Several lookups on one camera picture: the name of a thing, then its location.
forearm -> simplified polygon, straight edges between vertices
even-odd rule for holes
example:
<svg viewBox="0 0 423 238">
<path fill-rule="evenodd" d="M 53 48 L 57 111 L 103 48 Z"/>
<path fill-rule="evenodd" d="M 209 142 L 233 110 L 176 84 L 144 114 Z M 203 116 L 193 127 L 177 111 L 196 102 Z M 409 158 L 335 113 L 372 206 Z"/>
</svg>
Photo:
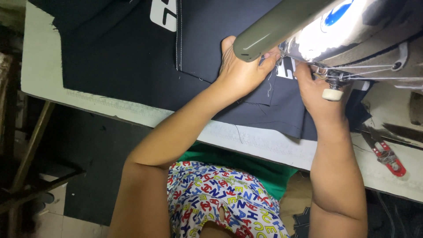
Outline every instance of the forearm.
<svg viewBox="0 0 423 238">
<path fill-rule="evenodd" d="M 197 139 L 210 119 L 234 100 L 217 83 L 159 123 L 131 152 L 128 159 L 149 166 L 175 162 Z"/>
<path fill-rule="evenodd" d="M 318 142 L 311 166 L 313 202 L 327 212 L 366 221 L 363 177 L 348 122 L 316 124 Z"/>
</svg>

left hand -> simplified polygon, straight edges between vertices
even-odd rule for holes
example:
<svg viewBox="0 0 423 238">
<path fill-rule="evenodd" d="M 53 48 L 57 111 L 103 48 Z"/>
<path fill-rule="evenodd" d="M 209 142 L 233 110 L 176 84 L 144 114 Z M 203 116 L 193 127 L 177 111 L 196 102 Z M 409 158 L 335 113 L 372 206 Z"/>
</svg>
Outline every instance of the left hand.
<svg viewBox="0 0 423 238">
<path fill-rule="evenodd" d="M 233 101 L 257 88 L 280 58 L 280 50 L 276 46 L 264 54 L 266 59 L 260 65 L 260 57 L 249 63 L 244 62 L 238 59 L 233 52 L 235 38 L 228 36 L 222 41 L 222 65 L 219 77 L 213 83 L 219 86 L 219 90 L 223 90 Z"/>
</svg>

white table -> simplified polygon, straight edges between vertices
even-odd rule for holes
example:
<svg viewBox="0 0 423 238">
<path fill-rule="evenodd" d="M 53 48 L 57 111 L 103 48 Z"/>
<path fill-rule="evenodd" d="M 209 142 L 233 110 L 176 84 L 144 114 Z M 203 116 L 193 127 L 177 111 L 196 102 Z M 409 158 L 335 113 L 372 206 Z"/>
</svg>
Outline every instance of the white table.
<svg viewBox="0 0 423 238">
<path fill-rule="evenodd" d="M 172 111 L 139 103 L 63 88 L 60 36 L 51 25 L 52 21 L 53 17 L 49 14 L 31 3 L 27 4 L 21 78 L 23 92 L 34 97 L 148 127 L 155 127 L 172 114 Z M 391 114 L 398 110 L 406 110 L 407 95 L 409 96 L 410 92 L 395 89 L 390 85 L 375 86 L 375 88 L 378 87 L 381 90 L 372 90 L 365 98 L 365 101 L 371 102 L 371 112 L 374 115 L 373 121 L 376 128 L 381 128 L 382 122 L 413 127 L 398 113 Z M 400 91 L 401 97 L 395 101 L 396 103 L 393 103 L 393 99 L 390 97 L 389 106 L 378 103 L 380 102 L 379 96 L 383 95 L 383 90 Z M 352 137 L 356 146 L 370 151 L 359 134 L 352 133 Z M 275 130 L 235 126 L 217 121 L 210 121 L 198 140 L 306 170 L 310 170 L 317 145 L 315 141 L 291 139 Z M 384 165 L 376 161 L 372 152 L 354 147 L 365 185 L 423 202 L 423 151 L 396 144 L 390 144 L 390 146 L 406 167 L 407 175 L 400 179 L 393 176 Z"/>
</svg>

person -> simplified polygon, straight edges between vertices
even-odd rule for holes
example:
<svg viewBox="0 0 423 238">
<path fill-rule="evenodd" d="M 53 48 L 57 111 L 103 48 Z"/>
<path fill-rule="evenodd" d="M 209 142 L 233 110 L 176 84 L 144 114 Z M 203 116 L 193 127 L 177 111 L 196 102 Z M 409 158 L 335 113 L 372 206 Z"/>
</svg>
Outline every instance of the person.
<svg viewBox="0 0 423 238">
<path fill-rule="evenodd" d="M 175 163 L 220 110 L 254 90 L 280 58 L 246 63 L 233 53 L 234 36 L 222 41 L 219 77 L 159 123 L 129 154 L 108 237 L 289 237 L 279 203 L 246 171 L 198 161 Z M 329 88 L 296 63 L 304 105 L 317 128 L 311 166 L 310 238 L 367 237 L 363 178 L 342 102 L 321 98 Z"/>
</svg>

